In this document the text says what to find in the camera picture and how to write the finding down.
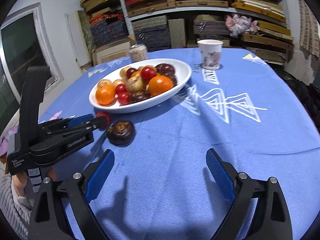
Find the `blue gripper pad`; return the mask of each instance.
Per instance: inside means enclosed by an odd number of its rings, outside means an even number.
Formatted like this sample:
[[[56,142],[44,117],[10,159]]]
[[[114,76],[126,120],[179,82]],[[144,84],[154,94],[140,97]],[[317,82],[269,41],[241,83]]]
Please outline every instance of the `blue gripper pad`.
[[[100,190],[113,168],[113,165],[115,165],[115,154],[110,150],[104,159],[101,160],[99,166],[87,182],[87,189],[84,196],[87,203],[90,203],[91,200],[98,197]]]
[[[81,125],[83,122],[86,121],[90,121],[92,120],[94,117],[92,114],[87,114],[87,115],[83,115],[77,118],[73,118],[70,122],[69,122],[69,127],[75,127],[78,125]]]
[[[222,163],[216,158],[212,150],[207,151],[206,155],[207,166],[216,181],[218,188],[224,199],[234,202],[236,194],[234,191],[234,184],[226,170],[223,168]]]

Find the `window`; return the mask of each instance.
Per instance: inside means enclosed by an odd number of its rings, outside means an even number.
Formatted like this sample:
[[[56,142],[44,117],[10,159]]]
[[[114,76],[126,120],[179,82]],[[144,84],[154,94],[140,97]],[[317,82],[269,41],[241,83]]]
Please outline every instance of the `window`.
[[[60,80],[45,34],[40,4],[9,15],[0,28],[0,134],[19,109],[30,66],[49,66],[46,88]]]

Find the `cup rim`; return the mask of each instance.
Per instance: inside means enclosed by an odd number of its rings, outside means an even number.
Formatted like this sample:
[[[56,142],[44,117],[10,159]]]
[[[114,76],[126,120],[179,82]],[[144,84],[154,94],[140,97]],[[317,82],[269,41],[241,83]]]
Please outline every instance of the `cup rim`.
[[[197,44],[204,44],[204,45],[222,45],[223,41],[219,40],[200,40],[197,41]]]

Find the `gray sweater sleeve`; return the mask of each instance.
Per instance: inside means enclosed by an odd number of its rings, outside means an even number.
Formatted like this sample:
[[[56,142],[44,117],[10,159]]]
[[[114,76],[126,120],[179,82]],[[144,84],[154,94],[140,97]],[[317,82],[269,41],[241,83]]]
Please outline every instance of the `gray sweater sleeve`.
[[[17,197],[17,201],[14,201],[11,183],[10,174],[0,177],[0,208],[17,235],[22,240],[27,240],[27,225],[30,221],[31,205],[28,205],[28,199],[18,197],[15,189],[13,193]]]

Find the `can lid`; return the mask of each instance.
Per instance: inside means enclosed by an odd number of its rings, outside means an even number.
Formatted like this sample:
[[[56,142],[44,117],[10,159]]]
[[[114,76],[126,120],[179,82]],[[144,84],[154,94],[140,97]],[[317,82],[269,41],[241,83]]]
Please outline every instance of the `can lid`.
[[[142,44],[142,43],[135,44],[135,45],[131,46],[130,49],[138,48],[140,46],[144,46],[144,44]]]

